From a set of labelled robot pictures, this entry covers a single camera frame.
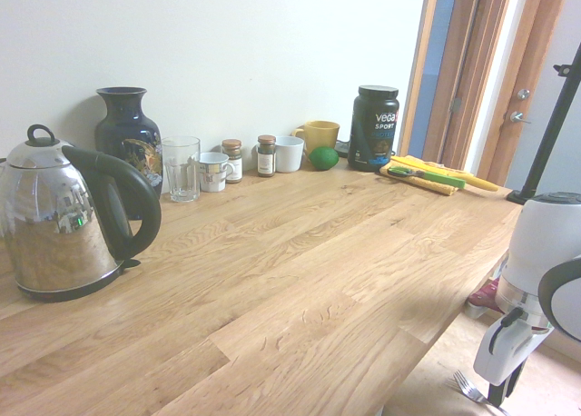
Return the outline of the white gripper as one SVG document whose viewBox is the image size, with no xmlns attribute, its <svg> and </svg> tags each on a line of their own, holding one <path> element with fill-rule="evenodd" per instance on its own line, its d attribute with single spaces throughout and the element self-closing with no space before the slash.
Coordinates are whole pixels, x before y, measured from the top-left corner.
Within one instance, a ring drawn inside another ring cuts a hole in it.
<svg viewBox="0 0 581 416">
<path fill-rule="evenodd" d="M 500 406 L 512 394 L 527 357 L 553 331 L 543 313 L 533 314 L 532 322 L 517 319 L 503 326 L 506 317 L 501 316 L 487 329 L 474 361 L 475 372 L 490 383 L 487 399 L 494 406 Z"/>
</svg>

